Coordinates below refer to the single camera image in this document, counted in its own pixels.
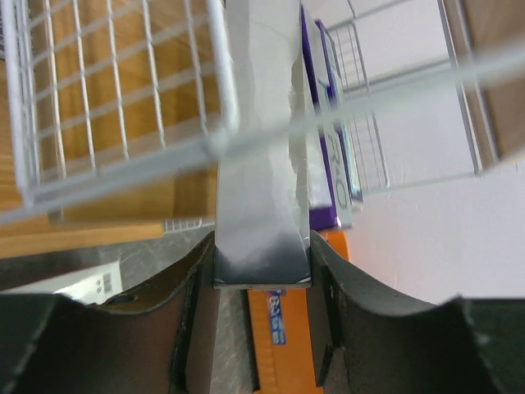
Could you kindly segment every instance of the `wooden surface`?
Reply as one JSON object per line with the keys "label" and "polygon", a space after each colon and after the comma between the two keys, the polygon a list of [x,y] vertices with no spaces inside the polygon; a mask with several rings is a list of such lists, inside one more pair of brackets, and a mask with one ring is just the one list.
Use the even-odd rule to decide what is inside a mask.
{"label": "wooden surface", "polygon": [[[129,0],[113,0],[115,11]],[[41,0],[35,1],[31,7],[33,17],[42,12]],[[194,14],[206,11],[205,1],[192,1]],[[79,1],[80,24],[88,26],[96,20],[104,18],[107,13],[106,2]],[[150,23],[152,34],[164,31],[180,22],[185,22],[184,2],[172,0],[154,0],[149,3]],[[68,5],[53,14],[52,29],[55,45],[70,37],[75,32],[73,6]],[[115,44],[119,53],[121,50],[139,43],[145,39],[144,15],[140,5],[132,12],[114,20]],[[48,48],[46,39],[49,28],[41,24],[35,29],[35,53],[41,53]],[[201,26],[195,29],[199,44],[199,58],[201,63],[212,62],[212,45],[209,39],[208,27]],[[111,57],[108,24],[83,36],[84,66],[89,68]],[[60,82],[80,72],[79,47],[75,41],[67,45],[56,54],[57,80]],[[154,47],[155,64],[159,80],[172,76],[178,71],[192,69],[192,57],[187,34],[168,39]],[[43,62],[35,70],[38,89],[49,86],[50,60]],[[118,62],[121,93],[123,96],[135,92],[137,89],[152,84],[151,70],[146,49]],[[93,111],[100,106],[116,102],[115,76],[112,65],[86,78],[89,110]],[[203,78],[204,97],[207,113],[219,111],[219,99],[215,76]],[[80,81],[59,90],[58,107],[60,122],[83,116],[85,114]],[[162,121],[167,130],[168,142],[176,142],[188,137],[178,125],[182,121],[196,118],[199,115],[199,106],[196,94],[196,85],[191,81],[185,85],[169,89],[160,94]],[[43,130],[53,125],[57,119],[52,116],[55,103],[51,98],[42,100],[39,104],[39,129]],[[160,149],[158,138],[158,124],[153,97],[141,99],[136,103],[124,106],[124,124],[130,156],[140,156]],[[93,145],[96,153],[97,165],[121,161],[122,153],[121,128],[119,113],[116,109],[91,121]],[[90,163],[89,142],[85,122],[62,131],[64,156],[68,163],[75,163],[76,170],[68,165],[70,173],[78,169],[88,169]],[[44,170],[54,168],[59,164],[56,136],[43,140],[42,166]],[[125,193],[107,197],[101,201],[83,204],[64,211],[66,221],[101,221],[101,220],[135,220],[157,218],[191,218],[213,217],[217,189],[217,169],[215,167],[189,176],[168,178],[155,185],[139,187]]]}
{"label": "wooden surface", "polygon": [[[525,33],[525,2],[517,0],[463,0],[472,50],[488,51]],[[445,0],[454,49],[459,57],[466,46],[459,24],[455,1]],[[482,91],[493,130],[495,154],[482,119],[482,101],[475,93],[467,94],[472,123],[476,132],[483,166],[515,157],[525,149],[525,78]]]}
{"label": "wooden surface", "polygon": [[[20,207],[13,175],[5,63],[0,62],[0,210]],[[158,238],[161,222],[52,227],[45,216],[0,226],[0,259],[96,245]]]}

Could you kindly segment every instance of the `white wall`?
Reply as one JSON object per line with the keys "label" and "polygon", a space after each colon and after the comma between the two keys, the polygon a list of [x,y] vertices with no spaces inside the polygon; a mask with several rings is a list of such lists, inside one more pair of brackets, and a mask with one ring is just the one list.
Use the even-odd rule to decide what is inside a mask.
{"label": "white wall", "polygon": [[[351,1],[356,11],[372,4]],[[344,3],[308,0],[306,7],[330,25],[347,17]],[[434,0],[412,0],[364,19],[358,33],[372,76],[446,53]],[[453,89],[417,107],[378,113],[377,123],[394,183],[472,168]],[[388,285],[432,302],[458,293],[525,296],[520,166],[525,171],[520,163],[480,179],[368,196],[349,231],[354,262]]]}

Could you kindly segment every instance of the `label on orange box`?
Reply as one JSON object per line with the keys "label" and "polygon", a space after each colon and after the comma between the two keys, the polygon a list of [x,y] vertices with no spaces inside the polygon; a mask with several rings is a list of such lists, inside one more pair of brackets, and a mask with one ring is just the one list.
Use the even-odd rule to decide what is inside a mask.
{"label": "label on orange box", "polygon": [[267,293],[270,336],[273,345],[286,345],[285,324],[283,322],[281,308],[281,297],[285,294],[285,290],[269,291]]}

